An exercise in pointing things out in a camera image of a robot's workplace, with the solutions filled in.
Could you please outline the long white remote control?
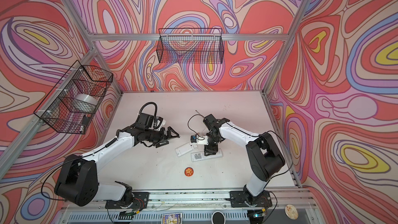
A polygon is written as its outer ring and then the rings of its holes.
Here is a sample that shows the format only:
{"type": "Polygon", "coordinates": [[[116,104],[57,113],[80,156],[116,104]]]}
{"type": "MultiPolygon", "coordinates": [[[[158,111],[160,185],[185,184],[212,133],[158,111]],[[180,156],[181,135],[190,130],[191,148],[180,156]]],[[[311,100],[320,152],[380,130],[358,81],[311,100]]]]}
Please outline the long white remote control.
{"type": "Polygon", "coordinates": [[[205,152],[193,152],[191,154],[191,161],[192,162],[199,162],[199,161],[205,161],[205,160],[210,160],[210,159],[217,159],[217,158],[222,158],[223,153],[222,150],[219,150],[215,155],[205,155],[205,152]]]}

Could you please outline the small white remote control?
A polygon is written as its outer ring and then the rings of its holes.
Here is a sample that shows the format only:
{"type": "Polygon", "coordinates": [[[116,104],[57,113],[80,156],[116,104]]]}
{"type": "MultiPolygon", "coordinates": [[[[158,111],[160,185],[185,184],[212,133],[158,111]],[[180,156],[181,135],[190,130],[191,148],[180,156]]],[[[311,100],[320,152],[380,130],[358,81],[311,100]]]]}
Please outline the small white remote control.
{"type": "Polygon", "coordinates": [[[177,157],[184,156],[198,148],[196,143],[185,143],[175,149],[177,157]]]}

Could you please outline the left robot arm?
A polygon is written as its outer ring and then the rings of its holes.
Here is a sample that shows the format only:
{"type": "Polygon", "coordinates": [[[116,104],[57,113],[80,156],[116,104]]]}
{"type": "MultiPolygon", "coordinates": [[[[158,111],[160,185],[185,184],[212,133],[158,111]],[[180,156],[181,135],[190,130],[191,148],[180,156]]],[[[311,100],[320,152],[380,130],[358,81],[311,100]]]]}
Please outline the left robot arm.
{"type": "Polygon", "coordinates": [[[136,197],[130,185],[121,181],[102,183],[98,179],[101,169],[123,152],[143,144],[159,148],[180,135],[157,115],[139,110],[136,121],[116,132],[108,142],[81,155],[69,155],[57,167],[60,172],[54,193],[56,201],[69,201],[85,206],[92,201],[107,201],[119,208],[130,208],[136,197]]]}

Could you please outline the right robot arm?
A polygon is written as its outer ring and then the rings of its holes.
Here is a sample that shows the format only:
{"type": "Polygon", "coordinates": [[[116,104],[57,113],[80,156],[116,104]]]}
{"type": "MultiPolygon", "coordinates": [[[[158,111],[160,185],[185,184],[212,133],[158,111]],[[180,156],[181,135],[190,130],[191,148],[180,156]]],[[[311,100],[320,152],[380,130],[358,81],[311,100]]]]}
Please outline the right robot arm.
{"type": "Polygon", "coordinates": [[[286,164],[283,153],[272,135],[268,132],[251,133],[237,127],[227,118],[217,119],[212,114],[204,117],[203,123],[208,129],[204,144],[205,156],[216,155],[218,144],[224,140],[232,141],[247,151],[252,176],[241,191],[230,192],[231,205],[257,206],[261,200],[267,199],[267,183],[286,164]]]}

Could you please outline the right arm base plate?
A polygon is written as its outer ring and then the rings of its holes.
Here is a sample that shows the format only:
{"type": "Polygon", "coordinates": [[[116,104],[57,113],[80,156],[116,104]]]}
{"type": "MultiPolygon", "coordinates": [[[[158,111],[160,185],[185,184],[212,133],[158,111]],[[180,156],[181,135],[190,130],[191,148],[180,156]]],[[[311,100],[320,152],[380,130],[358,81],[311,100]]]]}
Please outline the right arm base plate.
{"type": "Polygon", "coordinates": [[[231,203],[233,208],[239,207],[265,207],[266,209],[273,206],[269,191],[262,191],[258,196],[252,196],[248,191],[230,191],[227,201],[231,203]]]}

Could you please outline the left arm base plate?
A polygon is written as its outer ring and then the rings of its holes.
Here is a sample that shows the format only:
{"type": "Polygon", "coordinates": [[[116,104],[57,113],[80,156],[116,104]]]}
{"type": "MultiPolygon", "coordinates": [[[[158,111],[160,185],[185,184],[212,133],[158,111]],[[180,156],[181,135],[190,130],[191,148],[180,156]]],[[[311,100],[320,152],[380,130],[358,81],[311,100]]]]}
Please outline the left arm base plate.
{"type": "Polygon", "coordinates": [[[133,209],[142,210],[148,206],[150,193],[146,191],[133,192],[131,197],[123,197],[119,201],[106,201],[106,209],[133,209]]]}

